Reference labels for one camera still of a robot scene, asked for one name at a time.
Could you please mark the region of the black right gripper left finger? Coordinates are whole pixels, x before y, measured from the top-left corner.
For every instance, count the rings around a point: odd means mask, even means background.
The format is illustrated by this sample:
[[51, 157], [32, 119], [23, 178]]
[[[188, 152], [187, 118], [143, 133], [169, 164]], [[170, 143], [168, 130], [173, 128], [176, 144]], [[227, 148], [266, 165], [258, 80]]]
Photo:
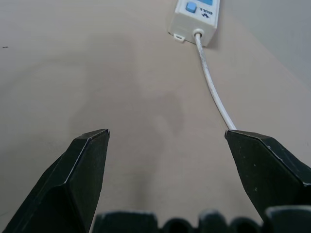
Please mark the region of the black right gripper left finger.
[[75, 138], [39, 178], [6, 233], [87, 233], [102, 190], [110, 131]]

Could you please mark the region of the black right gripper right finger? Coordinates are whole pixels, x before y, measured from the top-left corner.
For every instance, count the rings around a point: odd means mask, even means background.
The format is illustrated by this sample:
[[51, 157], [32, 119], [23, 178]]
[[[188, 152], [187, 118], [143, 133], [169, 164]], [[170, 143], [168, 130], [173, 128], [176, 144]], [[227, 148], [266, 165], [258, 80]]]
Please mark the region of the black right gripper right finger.
[[258, 214], [273, 206], [310, 205], [311, 169], [272, 137], [227, 130], [243, 188]]

